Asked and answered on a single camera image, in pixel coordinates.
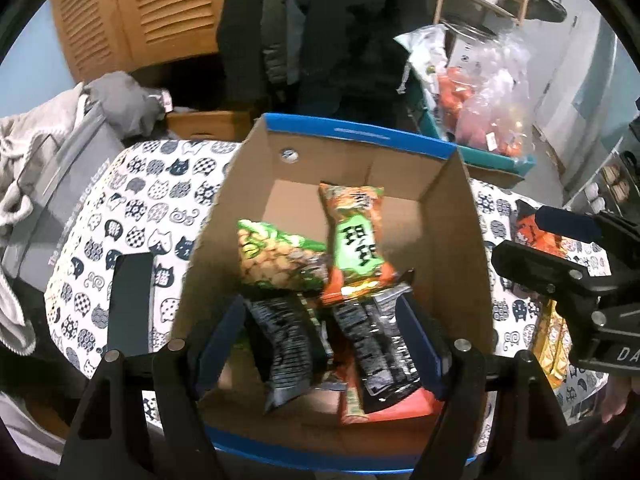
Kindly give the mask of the person's right hand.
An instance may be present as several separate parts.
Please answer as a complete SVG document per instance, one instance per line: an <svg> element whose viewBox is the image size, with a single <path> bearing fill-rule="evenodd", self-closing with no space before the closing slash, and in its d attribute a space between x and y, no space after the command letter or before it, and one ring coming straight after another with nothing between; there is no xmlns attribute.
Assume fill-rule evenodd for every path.
<svg viewBox="0 0 640 480"><path fill-rule="evenodd" d="M626 408L629 393L634 390L634 378L623 376L608 376L604 400L601 406L601 420L607 424L614 416L623 413Z"/></svg>

